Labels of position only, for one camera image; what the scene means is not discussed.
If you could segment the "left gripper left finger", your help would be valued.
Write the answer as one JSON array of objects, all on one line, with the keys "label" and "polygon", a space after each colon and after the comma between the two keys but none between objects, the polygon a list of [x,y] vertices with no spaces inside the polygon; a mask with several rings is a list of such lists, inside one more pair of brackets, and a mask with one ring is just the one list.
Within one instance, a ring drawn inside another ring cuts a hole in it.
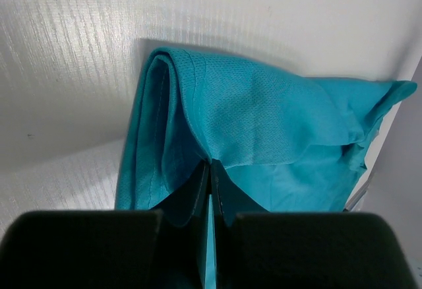
[{"label": "left gripper left finger", "polygon": [[175,228],[202,228],[206,223],[209,170],[209,163],[201,161],[185,183],[151,210],[161,211]]}]

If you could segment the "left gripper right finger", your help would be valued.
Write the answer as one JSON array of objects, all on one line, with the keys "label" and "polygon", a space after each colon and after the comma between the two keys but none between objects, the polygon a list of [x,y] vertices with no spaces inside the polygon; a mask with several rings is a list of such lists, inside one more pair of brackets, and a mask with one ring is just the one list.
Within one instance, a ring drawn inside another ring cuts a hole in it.
[{"label": "left gripper right finger", "polygon": [[268,212],[232,182],[219,160],[212,159],[210,181],[214,214],[222,218],[225,226],[230,227],[239,213]]}]

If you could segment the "teal t shirt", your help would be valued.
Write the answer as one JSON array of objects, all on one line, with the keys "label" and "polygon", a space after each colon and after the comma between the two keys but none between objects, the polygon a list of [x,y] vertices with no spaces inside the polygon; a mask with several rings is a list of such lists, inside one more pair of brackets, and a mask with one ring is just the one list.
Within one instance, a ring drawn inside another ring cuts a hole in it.
[{"label": "teal t shirt", "polygon": [[[148,218],[143,288],[415,288],[398,241],[373,214],[344,212],[382,120],[411,81],[308,79],[248,59],[158,48],[140,76],[118,209]],[[175,228],[152,207],[219,160],[268,212]]]}]

